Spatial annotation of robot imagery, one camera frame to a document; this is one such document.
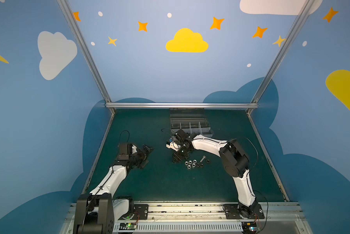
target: blue wall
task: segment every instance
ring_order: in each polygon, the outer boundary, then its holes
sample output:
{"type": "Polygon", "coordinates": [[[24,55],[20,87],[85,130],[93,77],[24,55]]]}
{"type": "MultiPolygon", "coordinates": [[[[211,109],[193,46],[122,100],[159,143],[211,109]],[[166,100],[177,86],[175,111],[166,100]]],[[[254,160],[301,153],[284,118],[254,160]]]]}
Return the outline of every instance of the blue wall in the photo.
{"type": "Polygon", "coordinates": [[[79,50],[43,78],[42,31],[75,41],[56,0],[0,1],[0,233],[60,231],[111,116],[79,50]]]}
{"type": "MultiPolygon", "coordinates": [[[[280,1],[275,0],[277,7],[280,1]]],[[[250,102],[255,87],[244,98],[210,95],[236,92],[265,76],[279,50],[273,43],[279,35],[285,38],[296,17],[245,13],[235,0],[69,2],[78,12],[77,23],[113,101],[250,102]],[[220,30],[210,29],[213,17],[224,19],[220,30]],[[147,31],[139,31],[138,21],[148,23],[147,31]],[[257,27],[268,28],[262,38],[253,38],[257,27]],[[208,49],[201,53],[166,50],[166,43],[182,28],[200,33],[208,49]],[[116,46],[108,44],[109,37],[116,39],[116,46]]]]}
{"type": "Polygon", "coordinates": [[[314,234],[343,233],[350,222],[350,110],[326,86],[336,70],[350,71],[350,0],[324,0],[309,16],[252,112],[314,234]]]}

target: wire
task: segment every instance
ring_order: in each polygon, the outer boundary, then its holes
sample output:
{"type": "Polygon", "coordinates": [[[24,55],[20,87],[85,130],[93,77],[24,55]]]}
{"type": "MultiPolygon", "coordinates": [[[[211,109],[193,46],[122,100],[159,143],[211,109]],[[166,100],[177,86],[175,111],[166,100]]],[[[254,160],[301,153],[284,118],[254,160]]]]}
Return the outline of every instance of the wire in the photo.
{"type": "Polygon", "coordinates": [[[254,164],[254,166],[250,169],[250,170],[252,170],[254,167],[255,167],[255,165],[257,164],[257,162],[258,162],[258,151],[257,151],[257,148],[254,146],[254,144],[248,139],[248,138],[246,138],[246,137],[238,137],[238,138],[235,138],[235,139],[233,139],[233,140],[237,140],[237,139],[240,139],[240,138],[245,138],[245,139],[247,139],[249,142],[250,142],[250,144],[252,144],[252,146],[254,147],[254,149],[255,149],[255,152],[257,153],[257,159],[255,160],[255,164],[254,164]]]}
{"type": "Polygon", "coordinates": [[[174,141],[173,141],[173,138],[172,138],[172,135],[171,134],[169,134],[169,133],[167,133],[167,132],[164,132],[163,131],[163,129],[161,129],[161,132],[163,132],[163,133],[166,133],[166,134],[168,134],[169,136],[170,136],[170,139],[172,139],[172,144],[173,144],[173,146],[174,146],[174,148],[175,149],[179,149],[180,147],[179,146],[177,146],[177,148],[175,147],[175,143],[174,143],[174,141]]]}
{"type": "Polygon", "coordinates": [[[110,177],[112,176],[112,174],[114,174],[114,169],[112,169],[111,174],[109,175],[109,177],[107,178],[107,180],[103,183],[103,185],[100,186],[100,188],[98,189],[98,191],[96,192],[96,194],[92,197],[92,199],[90,200],[89,204],[87,205],[87,208],[85,209],[85,214],[84,214],[84,219],[83,219],[83,225],[81,226],[81,232],[83,233],[84,230],[84,221],[85,221],[85,216],[88,213],[88,208],[89,206],[92,204],[93,199],[96,198],[97,194],[99,191],[102,190],[103,186],[106,184],[106,182],[110,179],[110,177]]]}
{"type": "Polygon", "coordinates": [[[126,142],[128,142],[129,137],[130,137],[130,134],[129,134],[129,131],[127,131],[127,130],[123,130],[123,131],[120,133],[120,135],[119,135],[119,142],[120,142],[120,137],[122,136],[122,133],[123,133],[123,132],[128,132],[128,139],[127,139],[127,141],[126,141],[126,142]]]}
{"type": "Polygon", "coordinates": [[[267,203],[267,211],[266,211],[266,221],[265,221],[265,225],[263,225],[263,228],[262,228],[259,232],[256,232],[256,233],[255,233],[255,234],[257,234],[257,233],[262,232],[263,229],[265,229],[265,227],[266,227],[266,223],[267,223],[267,214],[268,214],[268,201],[267,201],[266,197],[263,196],[263,194],[262,194],[261,192],[259,192],[259,191],[257,191],[257,190],[253,190],[253,191],[258,192],[259,194],[261,194],[262,197],[266,200],[266,203],[267,203]]]}

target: green table surface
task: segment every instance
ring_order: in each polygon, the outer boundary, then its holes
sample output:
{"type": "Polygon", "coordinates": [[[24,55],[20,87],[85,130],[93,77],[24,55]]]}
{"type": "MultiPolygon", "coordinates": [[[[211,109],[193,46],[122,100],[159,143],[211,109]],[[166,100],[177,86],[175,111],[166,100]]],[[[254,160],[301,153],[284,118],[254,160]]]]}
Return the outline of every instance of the green table surface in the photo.
{"type": "MultiPolygon", "coordinates": [[[[269,202],[284,201],[258,139],[243,110],[205,110],[212,138],[238,141],[250,156],[250,180],[254,190],[261,192],[269,202]]],[[[170,127],[168,109],[119,109],[112,121],[109,133],[98,159],[88,192],[94,189],[104,178],[110,164],[118,152],[119,135],[123,130],[130,133],[129,142],[138,146],[146,144],[154,147],[149,155],[149,163],[143,168],[132,169],[118,187],[114,197],[133,196],[136,201],[238,201],[238,194],[231,176],[223,169],[218,156],[195,150],[190,159],[200,161],[203,155],[210,163],[203,168],[188,170],[184,164],[172,162],[172,149],[166,147],[169,135],[161,132],[170,127]]],[[[128,134],[122,133],[121,142],[128,134]]],[[[256,193],[257,200],[265,199],[256,193]]]]}

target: aluminum frame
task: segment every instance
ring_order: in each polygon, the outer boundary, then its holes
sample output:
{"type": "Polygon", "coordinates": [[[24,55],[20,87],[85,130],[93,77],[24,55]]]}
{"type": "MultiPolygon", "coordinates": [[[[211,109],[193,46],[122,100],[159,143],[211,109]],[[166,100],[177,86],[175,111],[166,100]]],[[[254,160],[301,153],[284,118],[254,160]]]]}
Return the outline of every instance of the aluminum frame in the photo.
{"type": "MultiPolygon", "coordinates": [[[[280,47],[278,53],[275,56],[274,61],[271,64],[271,67],[268,69],[268,72],[266,76],[263,78],[261,84],[258,87],[258,90],[253,96],[253,99],[251,103],[258,103],[259,99],[261,98],[263,92],[266,90],[268,84],[270,83],[271,79],[275,75],[275,72],[279,68],[281,62],[283,61],[285,55],[287,54],[290,46],[292,45],[294,39],[297,37],[299,31],[301,30],[303,24],[305,23],[307,17],[309,16],[310,8],[312,7],[315,0],[306,0],[306,2],[303,4],[303,7],[301,11],[299,12],[296,20],[294,21],[292,27],[290,28],[286,39],[284,41],[284,44],[280,47]]],[[[247,114],[250,115],[252,113],[253,109],[248,109],[247,114]]]]}
{"type": "Polygon", "coordinates": [[[257,103],[133,103],[109,102],[107,108],[258,108],[257,103]]]}
{"type": "Polygon", "coordinates": [[[111,98],[109,96],[105,83],[102,80],[102,77],[100,75],[100,72],[98,71],[96,63],[94,63],[93,57],[88,49],[87,43],[84,40],[84,37],[83,37],[83,34],[81,33],[79,25],[76,22],[71,6],[68,3],[68,0],[57,0],[57,2],[66,18],[68,25],[71,28],[72,33],[74,34],[74,37],[79,45],[81,52],[84,55],[84,58],[88,64],[90,71],[92,72],[94,79],[96,80],[96,83],[102,93],[103,98],[105,99],[106,102],[111,102],[111,98]]]}
{"type": "Polygon", "coordinates": [[[261,145],[261,148],[262,148],[262,150],[263,150],[263,153],[264,153],[265,156],[266,156],[268,165],[270,166],[271,171],[272,171],[272,173],[274,174],[274,177],[275,177],[275,179],[276,179],[276,182],[277,182],[277,184],[279,185],[279,188],[280,188],[280,190],[281,190],[281,193],[282,193],[283,196],[284,196],[284,200],[285,200],[285,201],[290,201],[290,200],[289,200],[289,197],[288,197],[288,195],[287,195],[287,193],[286,193],[286,191],[285,191],[285,189],[284,189],[284,186],[283,186],[283,184],[282,184],[282,182],[281,182],[281,180],[280,180],[280,177],[279,177],[279,175],[278,175],[277,172],[276,172],[275,166],[274,166],[274,164],[272,163],[270,156],[268,155],[268,152],[267,152],[267,150],[266,150],[265,145],[263,144],[262,138],[261,138],[261,136],[259,135],[259,132],[258,132],[258,130],[257,130],[257,127],[256,127],[255,124],[254,124],[254,121],[253,121],[252,117],[251,117],[250,115],[248,115],[248,118],[249,118],[250,123],[252,124],[253,130],[254,130],[254,132],[255,132],[255,135],[256,135],[257,138],[258,138],[258,141],[259,141],[259,144],[261,145]]]}
{"type": "MultiPolygon", "coordinates": [[[[139,220],[139,229],[135,232],[228,232],[240,231],[241,222],[254,222],[254,219],[226,219],[223,205],[230,202],[202,202],[202,201],[136,201],[135,204],[148,204],[148,219],[139,220]],[[174,229],[164,227],[165,225],[192,226],[174,229]]],[[[267,222],[280,225],[280,222],[293,222],[299,233],[313,234],[306,218],[297,202],[262,202],[260,203],[266,215],[268,208],[267,222]]],[[[74,227],[76,203],[71,204],[70,210],[65,218],[65,222],[60,230],[60,234],[69,234],[74,227]]],[[[113,233],[117,232],[115,223],[113,233]]]]}

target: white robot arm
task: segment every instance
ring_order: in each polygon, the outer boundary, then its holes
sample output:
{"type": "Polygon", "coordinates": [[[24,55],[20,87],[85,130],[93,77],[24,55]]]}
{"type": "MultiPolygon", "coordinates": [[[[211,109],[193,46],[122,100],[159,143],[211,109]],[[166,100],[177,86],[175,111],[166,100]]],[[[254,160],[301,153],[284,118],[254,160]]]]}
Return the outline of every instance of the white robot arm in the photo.
{"type": "Polygon", "coordinates": [[[112,200],[120,183],[133,167],[143,168],[153,147],[143,145],[140,149],[133,143],[119,144],[116,160],[99,185],[89,194],[82,194],[77,200],[74,234],[108,234],[114,222],[121,216],[131,219],[134,216],[133,199],[123,197],[112,200]]]}
{"type": "Polygon", "coordinates": [[[224,170],[233,177],[238,193],[239,211],[242,218],[255,218],[261,209],[252,189],[249,177],[249,156],[236,140],[215,140],[203,135],[187,134],[178,130],[175,137],[166,144],[174,149],[173,162],[180,162],[189,157],[194,149],[204,150],[219,156],[224,170]]]}

